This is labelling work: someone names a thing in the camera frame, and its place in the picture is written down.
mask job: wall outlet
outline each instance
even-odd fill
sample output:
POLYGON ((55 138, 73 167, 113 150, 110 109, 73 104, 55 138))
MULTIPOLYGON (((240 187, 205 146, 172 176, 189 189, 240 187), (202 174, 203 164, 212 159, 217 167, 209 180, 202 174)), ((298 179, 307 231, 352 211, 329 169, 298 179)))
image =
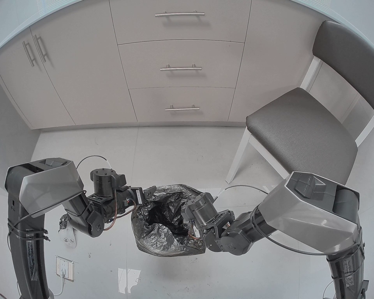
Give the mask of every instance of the wall outlet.
POLYGON ((61 271, 65 273, 65 279, 74 281, 74 262, 56 256, 56 274, 61 276, 61 271))

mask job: countertop edge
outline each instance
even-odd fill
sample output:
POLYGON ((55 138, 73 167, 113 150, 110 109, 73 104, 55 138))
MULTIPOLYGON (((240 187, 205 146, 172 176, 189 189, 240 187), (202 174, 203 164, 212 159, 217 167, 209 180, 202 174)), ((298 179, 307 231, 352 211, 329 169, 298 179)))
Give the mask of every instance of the countertop edge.
MULTIPOLYGON (((22 32, 23 30, 25 30, 27 27, 30 27, 31 25, 33 25, 34 23, 36 23, 37 21, 45 18, 46 16, 49 16, 50 14, 60 10, 60 9, 63 9, 69 5, 72 5, 74 3, 77 3, 77 2, 80 2, 82 0, 72 0, 71 2, 69 3, 66 3, 42 16, 39 15, 39 13, 36 13, 34 14, 33 16, 31 16, 30 18, 28 18, 26 21, 24 21, 22 24, 20 24, 17 28, 15 28, 3 41, 1 41, 0 43, 0 48, 2 46, 4 46, 8 41, 10 41, 13 37, 15 37, 17 34, 19 34, 20 32, 22 32)), ((351 30, 353 30, 354 32, 356 32, 358 35, 360 35, 364 40, 366 40, 372 48, 374 48, 374 44, 373 42, 371 42, 361 31, 359 31, 354 25, 352 25, 348 20, 346 20, 344 17, 342 17, 341 15, 339 15, 338 13, 336 13, 334 10, 330 9, 329 12, 326 12, 325 10, 319 8, 319 7, 316 7, 316 6, 313 6, 313 5, 310 5, 308 3, 305 3, 303 0, 290 0, 290 1, 293 1, 293 2, 296 2, 298 4, 301 4, 303 6, 306 6, 310 9, 313 9, 325 16, 327 16, 328 18, 330 19, 333 19, 334 21, 336 22, 339 22, 340 24, 350 28, 351 30)))

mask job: gray upholstery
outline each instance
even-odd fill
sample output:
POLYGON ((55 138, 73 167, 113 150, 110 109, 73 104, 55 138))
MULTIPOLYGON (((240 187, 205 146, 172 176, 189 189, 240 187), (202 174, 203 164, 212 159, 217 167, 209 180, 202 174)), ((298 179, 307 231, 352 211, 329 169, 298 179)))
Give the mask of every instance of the gray upholstery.
POLYGON ((288 171, 345 184, 357 154, 342 124, 304 89, 295 88, 247 117, 248 130, 288 171))
POLYGON ((362 37, 343 25, 324 21, 313 55, 336 70, 374 108, 374 49, 362 37))

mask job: countertop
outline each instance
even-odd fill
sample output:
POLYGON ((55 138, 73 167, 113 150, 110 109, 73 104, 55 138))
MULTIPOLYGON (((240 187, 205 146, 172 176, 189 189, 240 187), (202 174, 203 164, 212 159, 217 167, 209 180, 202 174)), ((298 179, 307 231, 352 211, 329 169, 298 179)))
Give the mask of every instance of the countertop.
MULTIPOLYGON (((40 19, 82 0, 0 0, 0 47, 40 19)), ((372 0, 291 0, 349 27, 374 47, 372 0)))

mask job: robotic arm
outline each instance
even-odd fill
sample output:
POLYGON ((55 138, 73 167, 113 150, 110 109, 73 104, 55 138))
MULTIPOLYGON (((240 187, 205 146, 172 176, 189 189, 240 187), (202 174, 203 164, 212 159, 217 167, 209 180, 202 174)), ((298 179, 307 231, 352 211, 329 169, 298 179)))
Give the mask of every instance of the robotic arm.
POLYGON ((44 214, 63 205, 72 227, 91 237, 98 237, 116 214, 129 206, 142 206, 156 186, 126 186, 125 175, 113 169, 91 172, 94 194, 86 197, 74 163, 61 158, 34 161, 8 169, 8 227, 13 265, 22 299, 53 299, 48 289, 45 264, 44 214))
MULTIPOLYGON (((87 197, 74 163, 61 158, 9 168, 8 237, 21 299, 54 298, 44 264, 43 242, 49 241, 46 212, 62 204, 75 229, 98 237, 104 223, 124 215, 129 206, 143 205, 156 190, 126 186, 125 176, 113 169, 95 169, 91 180, 94 194, 87 197)), ((365 299, 368 281, 363 280, 364 243, 356 191, 310 173, 293 172, 252 212, 236 219, 232 211, 217 212, 213 202, 211 194, 203 193, 182 208, 183 217, 205 232, 210 250, 242 255, 256 241, 271 240, 269 236, 280 230, 327 256, 336 299, 365 299)))

